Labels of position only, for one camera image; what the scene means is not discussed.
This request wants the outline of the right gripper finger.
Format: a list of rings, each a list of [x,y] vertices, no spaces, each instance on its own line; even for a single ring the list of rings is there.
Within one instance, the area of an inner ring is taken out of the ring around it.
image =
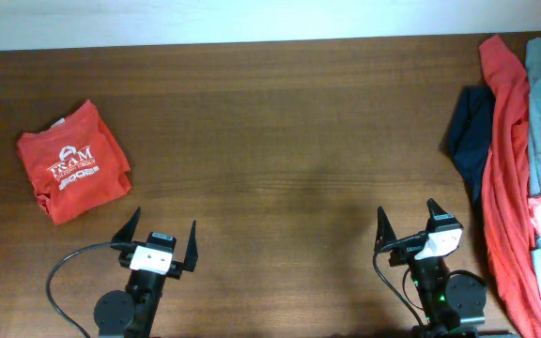
[[[429,198],[426,204],[431,219],[449,218],[449,213],[446,212],[433,198]]]
[[[375,252],[390,250],[397,237],[383,207],[378,207],[378,228],[375,239]]]

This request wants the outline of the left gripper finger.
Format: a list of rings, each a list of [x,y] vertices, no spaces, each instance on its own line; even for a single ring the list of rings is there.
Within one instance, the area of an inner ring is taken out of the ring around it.
[[[122,253],[132,253],[136,244],[132,241],[136,227],[141,216],[141,208],[138,207],[131,218],[113,235],[111,247]]]
[[[182,265],[183,271],[194,272],[198,261],[198,249],[196,242],[196,221],[193,221],[186,253]]]

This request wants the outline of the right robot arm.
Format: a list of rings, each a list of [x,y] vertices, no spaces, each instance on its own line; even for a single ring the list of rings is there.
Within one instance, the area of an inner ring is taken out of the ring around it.
[[[459,248],[464,227],[455,215],[428,199],[425,229],[398,238],[383,207],[378,208],[378,229],[373,253],[373,267],[379,278],[412,313],[417,325],[414,337],[477,337],[485,323],[487,283],[476,274],[450,270],[444,258]],[[421,302],[421,313],[404,290],[397,290],[382,274],[378,256],[389,255],[389,265],[406,266]]]

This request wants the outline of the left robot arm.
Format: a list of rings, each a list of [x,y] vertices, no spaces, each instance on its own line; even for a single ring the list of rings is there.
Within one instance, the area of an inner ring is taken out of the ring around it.
[[[148,337],[168,279],[178,280],[184,272],[193,272],[198,260],[196,224],[193,223],[182,261],[175,259],[177,239],[151,232],[144,242],[135,241],[141,210],[112,237],[112,248],[119,251],[121,267],[131,271],[122,290],[103,295],[94,307],[99,337]]]

